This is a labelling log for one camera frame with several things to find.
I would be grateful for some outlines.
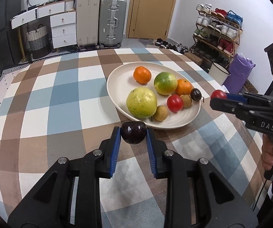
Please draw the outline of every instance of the plaid tablecloth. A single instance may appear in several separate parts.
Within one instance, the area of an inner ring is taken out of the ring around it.
[[[158,48],[106,49],[31,64],[16,75],[0,107],[0,215],[10,213],[60,157],[75,159],[99,147],[127,120],[111,102],[109,74],[130,62],[154,62],[183,74],[205,97],[197,118],[156,137],[184,158],[208,158],[251,205],[262,185],[262,138],[231,114],[213,111],[220,86],[198,65]],[[100,179],[103,227],[163,226],[166,180],[150,171],[146,143],[123,140],[112,179]]]

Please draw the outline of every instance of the purple bag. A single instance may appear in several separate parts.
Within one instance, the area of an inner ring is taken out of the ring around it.
[[[245,58],[242,53],[235,55],[233,62],[230,64],[230,76],[224,82],[224,86],[232,94],[238,94],[246,82],[251,70],[256,65],[251,60]]]

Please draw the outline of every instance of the human hand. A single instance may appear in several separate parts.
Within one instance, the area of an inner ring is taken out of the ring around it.
[[[262,165],[265,170],[271,170],[273,166],[273,144],[268,138],[268,135],[263,134],[263,145],[262,145]]]

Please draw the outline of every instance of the cherry tomato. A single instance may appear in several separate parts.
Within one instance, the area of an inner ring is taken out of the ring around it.
[[[167,100],[167,106],[172,112],[178,112],[183,108],[183,100],[179,95],[171,95]]]
[[[226,96],[226,93],[223,92],[222,90],[215,90],[212,92],[211,96],[210,96],[210,99],[213,99],[214,97],[217,97],[217,98],[227,98]]]

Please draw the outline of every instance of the orange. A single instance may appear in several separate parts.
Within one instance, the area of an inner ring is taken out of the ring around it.
[[[146,84],[151,80],[151,73],[147,68],[139,66],[134,70],[133,77],[138,83]]]
[[[178,86],[177,86],[175,92],[179,96],[181,96],[183,94],[190,95],[190,92],[192,89],[193,89],[193,86],[189,81],[183,80],[183,79],[178,79]]]

